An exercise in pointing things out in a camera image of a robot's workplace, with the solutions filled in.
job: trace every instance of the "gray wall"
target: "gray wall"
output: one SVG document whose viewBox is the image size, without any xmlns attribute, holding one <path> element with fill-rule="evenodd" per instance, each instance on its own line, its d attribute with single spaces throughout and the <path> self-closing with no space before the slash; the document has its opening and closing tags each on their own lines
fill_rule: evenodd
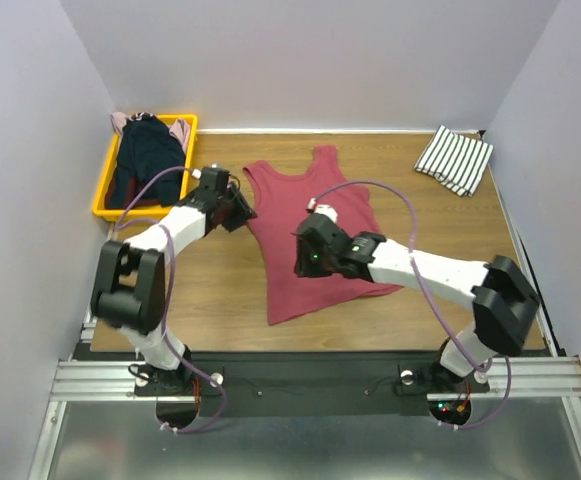
<svg viewBox="0 0 581 480">
<path fill-rule="evenodd" d="M 0 2 L 0 480 L 25 478 L 104 234 L 109 96 L 56 0 Z"/>
<path fill-rule="evenodd" d="M 557 336 L 581 354 L 581 0 L 561 2 L 487 139 Z"/>
<path fill-rule="evenodd" d="M 557 0 L 61 0 L 117 107 L 205 128 L 485 128 Z"/>
</svg>

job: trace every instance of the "yellow plastic crate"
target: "yellow plastic crate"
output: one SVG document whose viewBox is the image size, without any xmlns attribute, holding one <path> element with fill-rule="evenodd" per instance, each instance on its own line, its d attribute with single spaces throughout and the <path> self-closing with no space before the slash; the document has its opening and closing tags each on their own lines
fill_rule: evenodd
<svg viewBox="0 0 581 480">
<path fill-rule="evenodd" d="M 196 115 L 157 115 L 157 118 L 166 125 L 172 125 L 177 119 L 184 118 L 191 127 L 190 141 L 188 143 L 188 153 L 186 154 L 185 166 L 190 168 L 192 165 L 192 154 L 194 153 L 194 144 L 197 139 L 197 125 L 199 123 Z M 105 198 L 108 191 L 108 185 L 112 180 L 112 174 L 117 166 L 117 152 L 119 151 L 120 138 L 117 133 L 112 136 L 110 147 L 106 155 L 106 162 L 99 177 L 99 184 L 97 185 L 97 192 L 92 202 L 92 213 L 97 217 L 103 217 L 109 222 L 116 222 L 123 213 L 123 210 L 108 210 L 105 207 Z M 183 198 L 188 193 L 188 186 L 190 183 L 190 174 L 186 171 L 183 173 L 183 181 L 181 182 L 181 195 Z M 162 207 L 160 205 L 154 207 L 133 208 L 126 216 L 127 220 L 138 217 L 150 217 L 156 220 L 161 220 L 165 217 L 172 207 Z"/>
</svg>

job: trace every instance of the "tank top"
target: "tank top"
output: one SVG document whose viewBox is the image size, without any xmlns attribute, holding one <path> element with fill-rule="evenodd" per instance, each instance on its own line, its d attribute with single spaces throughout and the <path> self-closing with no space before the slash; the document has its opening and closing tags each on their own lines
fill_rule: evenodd
<svg viewBox="0 0 581 480">
<path fill-rule="evenodd" d="M 299 278 L 294 233 L 308 215 L 308 201 L 328 187 L 345 182 L 334 146 L 315 147 L 310 167 L 302 175 L 284 175 L 265 160 L 244 167 L 254 191 L 257 218 L 248 226 L 259 242 L 267 280 L 268 324 L 275 325 L 360 296 L 385 295 L 399 286 L 350 280 L 339 274 Z M 351 185 L 330 193 L 323 203 L 338 213 L 337 224 L 350 236 L 379 232 L 366 187 Z"/>
</svg>

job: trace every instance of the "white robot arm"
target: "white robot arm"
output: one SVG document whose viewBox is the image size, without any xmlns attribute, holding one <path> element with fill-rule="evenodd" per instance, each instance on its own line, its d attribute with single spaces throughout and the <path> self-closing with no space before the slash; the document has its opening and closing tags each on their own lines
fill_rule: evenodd
<svg viewBox="0 0 581 480">
<path fill-rule="evenodd" d="M 472 310 L 475 321 L 442 345 L 439 371 L 456 383 L 499 353 L 521 353 L 539 297 L 517 265 L 507 257 L 492 262 L 455 260 L 414 251 L 382 235 L 362 232 L 354 238 L 336 225 L 337 214 L 319 205 L 297 231 L 299 276 L 340 273 L 346 278 L 421 289 Z M 413 268 L 412 258 L 419 270 Z"/>
<path fill-rule="evenodd" d="M 158 225 L 123 242 L 108 241 L 101 249 L 90 301 L 92 313 L 118 329 L 158 371 L 183 373 L 166 342 L 189 358 L 190 351 L 169 329 L 159 328 L 165 311 L 165 266 L 172 239 L 175 256 L 219 225 L 233 231 L 256 216 L 230 172 L 219 167 L 201 170 L 199 185 L 174 206 Z M 136 274 L 133 286 L 122 278 Z"/>
</svg>

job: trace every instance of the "black and white striped towel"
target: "black and white striped towel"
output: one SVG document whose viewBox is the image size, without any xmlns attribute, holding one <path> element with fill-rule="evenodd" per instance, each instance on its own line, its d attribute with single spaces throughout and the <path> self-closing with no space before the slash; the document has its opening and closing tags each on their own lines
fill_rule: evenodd
<svg viewBox="0 0 581 480">
<path fill-rule="evenodd" d="M 479 186 L 494 147 L 459 135 L 441 125 L 414 166 L 457 195 L 472 196 Z"/>
</svg>

